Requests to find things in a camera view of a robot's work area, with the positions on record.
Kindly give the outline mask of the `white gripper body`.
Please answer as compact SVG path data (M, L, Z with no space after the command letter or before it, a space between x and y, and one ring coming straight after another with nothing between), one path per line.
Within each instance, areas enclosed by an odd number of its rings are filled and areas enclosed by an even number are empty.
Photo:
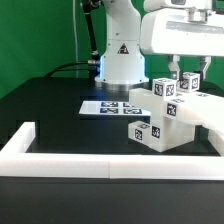
M144 0L144 54L224 57L224 15L212 0Z

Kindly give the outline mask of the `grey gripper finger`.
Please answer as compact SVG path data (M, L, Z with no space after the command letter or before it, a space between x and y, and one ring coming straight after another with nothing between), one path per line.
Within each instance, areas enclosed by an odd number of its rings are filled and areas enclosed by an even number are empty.
M198 58L199 62L199 72L200 72L200 79L206 79L207 70L211 64L211 57L210 56L200 56Z
M178 55L168 55L167 63L171 74L171 78L174 80L180 79L181 69L179 67L180 57Z

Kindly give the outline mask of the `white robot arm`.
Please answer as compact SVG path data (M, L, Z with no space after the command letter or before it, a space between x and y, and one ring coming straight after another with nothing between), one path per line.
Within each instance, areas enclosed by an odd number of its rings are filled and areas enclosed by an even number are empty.
M204 78L212 57L224 57L224 13L212 0L144 0L141 15L131 0L102 0L106 10L106 51L95 83L128 90L146 84L146 55L164 55L171 77L182 78L182 56L199 58Z

